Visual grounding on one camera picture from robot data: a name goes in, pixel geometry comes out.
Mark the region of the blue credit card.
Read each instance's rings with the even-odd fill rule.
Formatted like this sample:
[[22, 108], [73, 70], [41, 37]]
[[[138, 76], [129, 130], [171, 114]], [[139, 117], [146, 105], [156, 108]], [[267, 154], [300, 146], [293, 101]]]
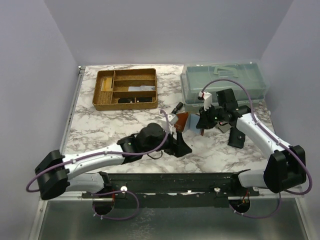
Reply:
[[199, 119], [200, 116], [197, 114], [190, 114], [188, 117], [188, 129], [198, 135], [201, 133], [201, 129], [197, 128]]

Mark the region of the brown leather card holder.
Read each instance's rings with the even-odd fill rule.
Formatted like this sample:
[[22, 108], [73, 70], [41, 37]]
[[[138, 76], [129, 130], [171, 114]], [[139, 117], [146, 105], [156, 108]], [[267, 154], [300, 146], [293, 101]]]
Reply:
[[178, 113], [177, 115], [177, 121], [173, 125], [177, 132], [182, 133], [185, 129], [189, 114], [187, 112]]

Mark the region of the gold card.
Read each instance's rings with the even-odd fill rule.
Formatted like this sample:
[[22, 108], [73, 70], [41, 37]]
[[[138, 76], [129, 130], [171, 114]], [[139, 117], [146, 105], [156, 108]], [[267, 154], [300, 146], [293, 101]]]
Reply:
[[113, 90], [113, 77], [108, 76], [102, 80], [101, 91], [102, 92], [111, 92]]

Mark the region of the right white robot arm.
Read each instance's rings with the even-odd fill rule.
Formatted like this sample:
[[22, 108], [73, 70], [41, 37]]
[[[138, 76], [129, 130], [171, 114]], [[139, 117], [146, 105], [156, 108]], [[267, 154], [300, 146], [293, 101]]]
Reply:
[[199, 109], [200, 119], [196, 128], [208, 130], [219, 123], [229, 123], [228, 145], [241, 149], [248, 137], [267, 159], [265, 169], [238, 173], [237, 179], [230, 183], [230, 191], [234, 195], [241, 196], [251, 187], [280, 193], [306, 182], [306, 156], [301, 146], [292, 146], [281, 140], [262, 124], [249, 106], [239, 106], [231, 88], [216, 94], [219, 108], [214, 107], [211, 93], [199, 92], [198, 99], [203, 106]]

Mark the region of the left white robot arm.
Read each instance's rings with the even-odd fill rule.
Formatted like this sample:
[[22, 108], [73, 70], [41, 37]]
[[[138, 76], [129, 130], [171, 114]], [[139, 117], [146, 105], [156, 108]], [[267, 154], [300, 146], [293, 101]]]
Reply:
[[65, 192], [85, 191], [104, 198], [111, 185], [102, 174], [92, 171], [120, 166], [140, 160], [144, 155], [163, 151], [176, 158], [192, 152], [182, 133], [167, 133], [157, 123], [150, 123], [140, 132], [124, 137], [107, 147], [79, 154], [49, 152], [35, 168], [35, 177], [42, 200], [51, 200]]

